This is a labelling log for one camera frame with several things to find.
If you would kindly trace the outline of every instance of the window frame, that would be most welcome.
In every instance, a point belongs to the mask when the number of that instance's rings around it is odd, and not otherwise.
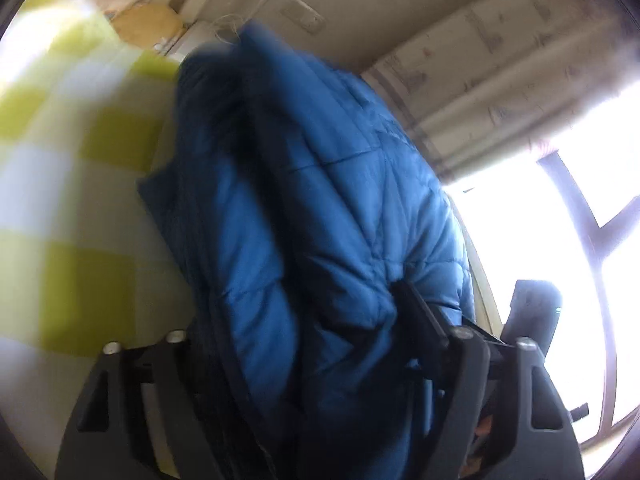
[[[574,228],[580,239],[593,282],[596,288],[600,315],[604,329],[605,343],[605,377],[600,413],[600,425],[595,436],[583,442],[580,447],[587,450],[609,438],[620,427],[628,424],[636,417],[640,407],[632,410],[617,423],[613,423],[616,406],[616,388],[618,384],[618,358],[616,340],[613,332],[612,317],[607,300],[604,280],[602,279],[602,264],[605,259],[632,233],[640,223],[640,196],[633,198],[622,211],[609,222],[600,227],[585,199],[578,183],[564,164],[558,152],[553,152],[538,161],[546,175],[560,193]]]

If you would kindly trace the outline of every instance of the quilted fabric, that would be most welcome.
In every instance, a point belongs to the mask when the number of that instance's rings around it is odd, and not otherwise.
[[[244,418],[299,478],[403,478],[432,397],[389,286],[473,318],[433,172],[363,81],[255,25],[184,62],[176,110],[175,159],[140,191]]]

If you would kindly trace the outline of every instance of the window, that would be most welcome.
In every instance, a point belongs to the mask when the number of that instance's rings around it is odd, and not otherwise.
[[[592,110],[537,163],[517,157],[448,191],[494,295],[509,315],[518,279],[549,280],[562,312],[546,368],[583,446],[640,404],[640,85]]]

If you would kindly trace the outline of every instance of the yellow round object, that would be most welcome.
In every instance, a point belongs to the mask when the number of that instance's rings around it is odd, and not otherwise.
[[[132,7],[116,16],[111,25],[123,41],[156,52],[184,32],[180,16],[162,4]]]

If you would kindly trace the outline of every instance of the curtain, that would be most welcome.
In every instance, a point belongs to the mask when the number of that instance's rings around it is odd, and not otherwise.
[[[617,0],[480,0],[363,78],[441,180],[527,150],[640,78],[640,34]]]

